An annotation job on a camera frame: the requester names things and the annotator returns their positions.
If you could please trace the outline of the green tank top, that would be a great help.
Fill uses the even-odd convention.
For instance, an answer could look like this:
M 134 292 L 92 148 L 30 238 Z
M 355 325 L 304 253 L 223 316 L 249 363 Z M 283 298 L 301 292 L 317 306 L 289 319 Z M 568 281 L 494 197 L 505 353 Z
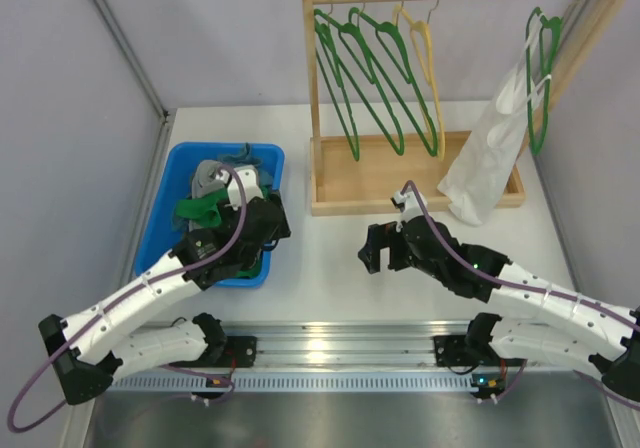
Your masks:
M 222 223 L 219 202 L 228 200 L 227 190 L 221 189 L 199 199 L 181 199 L 173 211 L 175 225 L 191 223 L 204 228 L 215 228 Z

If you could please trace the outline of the yellow hanger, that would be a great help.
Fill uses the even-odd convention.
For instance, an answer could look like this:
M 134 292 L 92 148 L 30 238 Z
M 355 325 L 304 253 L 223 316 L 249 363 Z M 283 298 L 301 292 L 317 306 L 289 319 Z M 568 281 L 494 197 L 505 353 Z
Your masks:
M 432 116 L 426 105 L 420 107 L 425 127 L 429 132 L 426 148 L 433 157 L 443 161 L 446 154 L 446 129 L 435 75 L 433 40 L 429 23 L 424 20 L 414 20 L 402 4 L 397 4 L 393 8 L 392 19 L 395 25 L 398 24 L 400 19 L 403 19 L 408 26 L 411 45 L 419 63 L 424 82 L 431 91 L 435 108 L 435 116 Z

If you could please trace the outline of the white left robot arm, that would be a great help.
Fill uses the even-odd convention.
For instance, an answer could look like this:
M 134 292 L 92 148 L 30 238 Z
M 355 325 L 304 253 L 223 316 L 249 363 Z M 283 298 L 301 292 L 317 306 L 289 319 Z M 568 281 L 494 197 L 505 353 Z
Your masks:
M 139 332 L 139 327 L 179 301 L 258 265 L 289 237 L 281 195 L 251 199 L 215 228 L 191 231 L 138 278 L 90 308 L 38 325 L 53 369 L 70 405 L 104 393 L 137 372 L 173 364 L 211 367 L 225 356 L 227 336 L 218 319 L 201 313 L 179 325 Z

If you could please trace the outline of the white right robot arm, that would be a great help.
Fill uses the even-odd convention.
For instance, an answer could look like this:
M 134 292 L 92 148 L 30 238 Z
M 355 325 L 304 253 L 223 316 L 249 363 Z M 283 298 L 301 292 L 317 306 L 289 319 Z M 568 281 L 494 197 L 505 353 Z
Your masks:
M 465 337 L 478 364 L 522 359 L 563 366 L 615 395 L 639 399 L 639 312 L 565 289 L 488 247 L 461 243 L 424 216 L 372 224 L 358 257 L 369 273 L 419 270 L 455 295 L 484 306 Z

